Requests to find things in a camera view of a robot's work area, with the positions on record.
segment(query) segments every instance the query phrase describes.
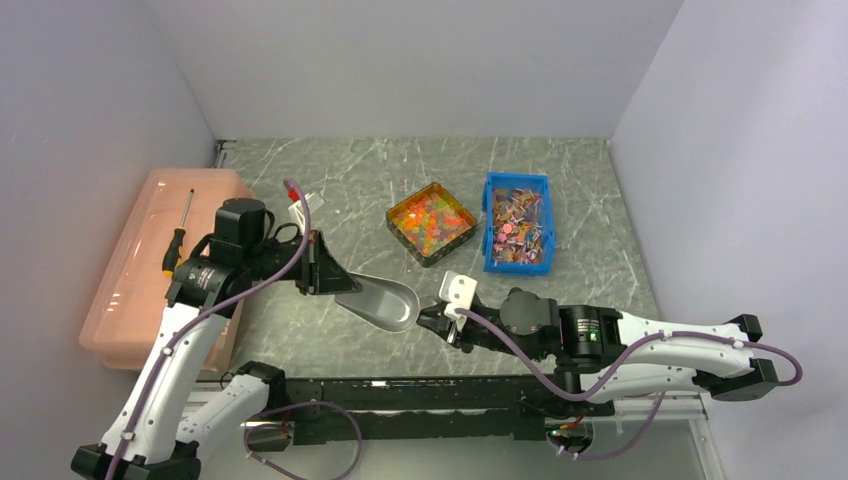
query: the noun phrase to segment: blue container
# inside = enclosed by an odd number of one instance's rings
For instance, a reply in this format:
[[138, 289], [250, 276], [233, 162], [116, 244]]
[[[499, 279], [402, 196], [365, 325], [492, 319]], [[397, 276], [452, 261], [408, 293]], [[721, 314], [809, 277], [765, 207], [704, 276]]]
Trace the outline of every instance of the blue container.
[[[496, 189], [529, 188], [542, 197], [542, 214], [540, 225], [542, 226], [542, 261], [540, 263], [508, 263], [499, 262], [495, 265], [492, 258], [494, 247], [494, 219], [492, 215], [493, 190]], [[546, 275], [551, 270], [554, 261], [554, 249], [556, 239], [554, 237], [554, 215], [551, 206], [551, 191], [548, 188], [548, 177], [546, 175], [526, 175], [523, 173], [501, 173], [489, 172], [486, 176], [486, 186], [483, 188], [483, 212], [486, 213], [486, 231], [483, 234], [482, 254], [485, 258], [483, 271], [490, 273], [503, 273], [507, 275]]]

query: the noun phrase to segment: screwdriver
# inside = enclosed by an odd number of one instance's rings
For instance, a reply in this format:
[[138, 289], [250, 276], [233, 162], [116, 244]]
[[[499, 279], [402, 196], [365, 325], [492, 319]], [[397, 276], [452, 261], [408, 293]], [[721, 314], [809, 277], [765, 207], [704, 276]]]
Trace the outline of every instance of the screwdriver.
[[171, 244], [168, 245], [168, 250], [165, 252], [165, 258], [162, 259], [162, 273], [170, 277], [174, 274], [174, 269], [183, 258], [183, 237], [185, 237], [185, 219], [188, 216], [188, 207], [191, 205], [191, 197], [194, 196], [194, 189], [188, 192], [188, 200], [186, 200], [186, 208], [183, 210], [183, 219], [180, 220], [180, 226], [174, 229], [174, 238], [171, 239]]

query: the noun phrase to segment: yellow and black handle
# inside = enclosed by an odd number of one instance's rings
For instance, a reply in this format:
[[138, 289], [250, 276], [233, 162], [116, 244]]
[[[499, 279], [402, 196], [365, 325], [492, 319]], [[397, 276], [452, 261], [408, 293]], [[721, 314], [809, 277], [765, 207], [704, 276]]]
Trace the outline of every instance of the yellow and black handle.
[[185, 228], [177, 227], [174, 229], [174, 238], [171, 239], [171, 244], [168, 245], [168, 250], [165, 252], [165, 258], [162, 259], [162, 273], [167, 276], [174, 274], [174, 269], [179, 265], [183, 258], [183, 238], [185, 237]]

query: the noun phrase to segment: silver scoop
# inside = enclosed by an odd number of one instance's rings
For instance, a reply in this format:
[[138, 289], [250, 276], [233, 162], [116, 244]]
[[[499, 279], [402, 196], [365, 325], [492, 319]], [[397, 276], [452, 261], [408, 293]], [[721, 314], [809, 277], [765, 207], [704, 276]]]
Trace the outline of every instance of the silver scoop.
[[336, 304], [389, 332], [403, 332], [418, 320], [421, 302], [408, 286], [380, 277], [350, 273], [362, 291], [336, 295]]

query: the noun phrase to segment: marble table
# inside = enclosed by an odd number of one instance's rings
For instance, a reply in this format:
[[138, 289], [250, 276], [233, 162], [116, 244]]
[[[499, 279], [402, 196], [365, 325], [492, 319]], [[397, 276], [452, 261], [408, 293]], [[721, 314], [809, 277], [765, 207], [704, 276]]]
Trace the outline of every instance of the marble table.
[[[519, 286], [560, 304], [610, 306], [657, 318], [650, 286], [602, 139], [390, 138], [238, 141], [235, 169], [278, 217], [294, 178], [326, 203], [313, 214], [346, 269], [406, 283], [434, 296], [445, 270], [479, 281], [478, 294], [498, 306]], [[548, 176], [557, 245], [547, 276], [483, 273], [482, 229], [431, 268], [421, 267], [389, 233], [385, 212], [431, 182], [441, 183], [480, 221], [486, 172]], [[337, 307], [332, 297], [303, 297], [277, 284], [246, 301], [232, 365], [259, 360], [304, 376], [523, 374], [509, 356], [483, 349], [463, 354], [423, 328], [387, 333]], [[552, 370], [552, 363], [545, 368]]]

